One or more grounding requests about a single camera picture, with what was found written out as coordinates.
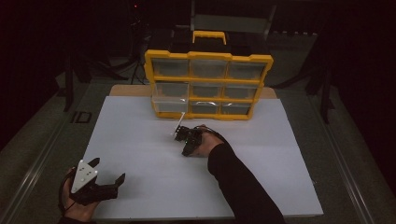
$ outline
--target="yellow organizer box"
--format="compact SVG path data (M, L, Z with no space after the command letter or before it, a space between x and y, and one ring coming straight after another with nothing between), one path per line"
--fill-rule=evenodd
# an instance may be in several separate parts
M250 119L273 58L263 35L154 31L145 54L160 118Z

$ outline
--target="dark background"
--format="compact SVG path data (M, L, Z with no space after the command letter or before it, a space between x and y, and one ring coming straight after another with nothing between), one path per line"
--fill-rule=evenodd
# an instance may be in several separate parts
M123 1L108 2L0 3L0 148L58 91L55 77L64 70L67 43L77 43L91 55L98 50L107 55L130 53L130 15ZM197 11L205 14L253 17L263 11L269 13L262 10L262 1L241 1L241 7L236 1L196 2ZM313 52L329 56L332 84L339 89L381 172L396 192L395 4L323 4L324 9L318 2L301 4L279 4L272 31L312 33L321 30L326 21L318 15L330 17ZM190 24L189 1L132 1L131 6L132 15L138 15L149 27Z

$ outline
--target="gray floor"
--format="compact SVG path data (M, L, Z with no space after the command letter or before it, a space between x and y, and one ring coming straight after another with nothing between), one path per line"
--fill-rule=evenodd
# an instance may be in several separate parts
M275 64L265 84L269 86L295 76L314 41L314 36L268 36ZM131 77L133 71L131 68L122 74ZM143 78L141 68L138 73ZM54 96L1 151L1 223L56 223L60 217L57 210L60 182L67 169L76 165L84 154L102 103L117 83L129 84L131 80L119 82L95 76L91 84L76 83L77 100L70 113L63 112L64 98ZM339 99L337 89L332 88L334 109L329 111L330 125L325 125L318 117L318 97L307 96L305 84L306 80L302 80L284 90L276 90L276 94L288 114L324 215L287 217L287 221L296 224L396 223L396 200ZM70 123L74 111L91 112L91 122ZM44 153L45 160L38 160L43 151L49 153ZM22 183L28 183L29 188L20 189ZM358 201L363 201L367 210L355 203Z

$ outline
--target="small black object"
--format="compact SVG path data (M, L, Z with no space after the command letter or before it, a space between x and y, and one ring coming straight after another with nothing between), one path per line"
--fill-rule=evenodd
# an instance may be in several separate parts
M202 144L202 133L213 133L219 139L221 139L224 143L227 141L221 136L219 133L215 132L214 130L205 127L204 129L200 129L200 126L196 126L193 129L187 128L185 126L178 125L175 133L176 137L175 140L178 142L184 141L186 146L183 147L183 151L181 154L185 157L190 156L190 154L198 148Z

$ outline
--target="white paper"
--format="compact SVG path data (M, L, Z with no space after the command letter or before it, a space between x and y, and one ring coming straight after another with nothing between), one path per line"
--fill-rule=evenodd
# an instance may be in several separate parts
M159 119L149 97L108 96L84 161L101 162L97 183L112 184L122 173L119 198L100 203L95 218L167 219L232 217L207 159L185 158L174 140L176 119ZM284 216L322 215L280 100L260 100L251 120L184 119L221 133L257 177Z

